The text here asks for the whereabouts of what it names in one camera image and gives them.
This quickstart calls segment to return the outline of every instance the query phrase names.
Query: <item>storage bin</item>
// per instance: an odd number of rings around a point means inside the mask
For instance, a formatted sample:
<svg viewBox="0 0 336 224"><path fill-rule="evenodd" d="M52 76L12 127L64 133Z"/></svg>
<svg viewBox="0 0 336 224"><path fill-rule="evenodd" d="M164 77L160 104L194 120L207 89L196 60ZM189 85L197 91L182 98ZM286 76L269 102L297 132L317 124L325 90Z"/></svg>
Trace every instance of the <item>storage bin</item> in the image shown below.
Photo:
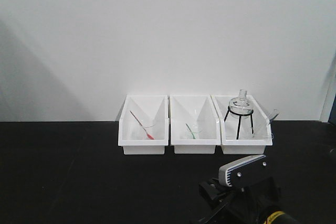
<svg viewBox="0 0 336 224"><path fill-rule="evenodd" d="M253 103L254 112L253 125L254 129L260 128L258 134L253 137L251 131L251 121L249 116L243 116L239 131L239 139L237 137L238 118L228 114L226 121L224 117L227 113L227 107L230 99L236 95L213 95L214 106L220 119L220 129L222 137L222 150L224 154L262 154L266 145L272 145L272 133L270 125L265 125L267 121L266 114L262 111L257 101L248 95L248 99Z"/></svg>
<svg viewBox="0 0 336 224"><path fill-rule="evenodd" d="M210 95L171 95L170 118L176 154L215 153L221 131Z"/></svg>
<svg viewBox="0 0 336 224"><path fill-rule="evenodd" d="M128 95L119 120L118 145L124 154L164 154L168 139L168 96Z"/></svg>

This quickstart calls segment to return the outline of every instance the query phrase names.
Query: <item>white wall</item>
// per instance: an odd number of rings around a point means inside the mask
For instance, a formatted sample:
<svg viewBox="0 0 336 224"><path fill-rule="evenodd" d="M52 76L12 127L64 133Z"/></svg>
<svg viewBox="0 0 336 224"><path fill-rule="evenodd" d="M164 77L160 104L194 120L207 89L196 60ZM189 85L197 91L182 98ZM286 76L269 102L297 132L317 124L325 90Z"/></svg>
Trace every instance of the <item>white wall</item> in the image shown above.
<svg viewBox="0 0 336 224"><path fill-rule="evenodd" d="M128 93L237 94L318 120L336 0L0 0L0 120L115 120Z"/></svg>

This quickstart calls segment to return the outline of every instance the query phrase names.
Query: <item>black table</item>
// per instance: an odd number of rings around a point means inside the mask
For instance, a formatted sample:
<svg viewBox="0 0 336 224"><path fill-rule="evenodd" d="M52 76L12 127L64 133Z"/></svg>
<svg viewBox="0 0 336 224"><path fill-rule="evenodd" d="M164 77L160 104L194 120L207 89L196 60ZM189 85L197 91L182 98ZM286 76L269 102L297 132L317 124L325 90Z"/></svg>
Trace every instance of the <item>black table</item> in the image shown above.
<svg viewBox="0 0 336 224"><path fill-rule="evenodd" d="M274 121L283 209L335 223L336 127ZM245 155L125 156L117 122L0 123L0 223L188 223L209 212L198 183Z"/></svg>

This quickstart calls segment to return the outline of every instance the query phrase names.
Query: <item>metal ring stand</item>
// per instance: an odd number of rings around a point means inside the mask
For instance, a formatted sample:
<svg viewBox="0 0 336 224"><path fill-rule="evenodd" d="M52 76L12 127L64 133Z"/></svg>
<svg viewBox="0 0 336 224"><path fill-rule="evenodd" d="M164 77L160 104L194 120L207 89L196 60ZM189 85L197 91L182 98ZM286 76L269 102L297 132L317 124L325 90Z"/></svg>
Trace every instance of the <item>metal ring stand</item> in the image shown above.
<svg viewBox="0 0 336 224"><path fill-rule="evenodd" d="M227 112L226 112L226 115L225 115L225 118L224 118L224 122L226 121L226 118L227 116L229 115L229 112L232 113L233 115L237 115L239 116L239 121L238 121L238 130L237 130L237 139L239 138L239 130L240 130L240 123L241 123L241 120L242 120L242 116L250 116L251 118L251 128L252 128L252 134L254 133L254 130L253 130L253 119L252 119L252 114L253 114L253 110L251 113L249 114L238 114L236 112L233 112L231 109L230 109L230 106L227 107Z"/></svg>

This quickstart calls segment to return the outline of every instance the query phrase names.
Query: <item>red-handled tool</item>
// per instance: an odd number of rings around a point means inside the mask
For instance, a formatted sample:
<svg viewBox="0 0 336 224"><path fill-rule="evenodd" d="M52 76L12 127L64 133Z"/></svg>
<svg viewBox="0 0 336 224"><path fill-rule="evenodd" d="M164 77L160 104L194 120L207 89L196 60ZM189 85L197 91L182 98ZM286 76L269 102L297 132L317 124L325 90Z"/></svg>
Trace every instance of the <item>red-handled tool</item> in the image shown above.
<svg viewBox="0 0 336 224"><path fill-rule="evenodd" d="M145 131L147 137L148 137L149 139L151 139L151 140L154 140L154 138L153 138L150 134L148 134L148 132L147 132L147 130L145 129L145 127L140 123L139 119L133 114L132 111L130 111L130 112L131 112L132 116L134 116L134 118L135 118L135 119L137 120L137 122L140 124L140 126L143 128L143 130Z"/></svg>

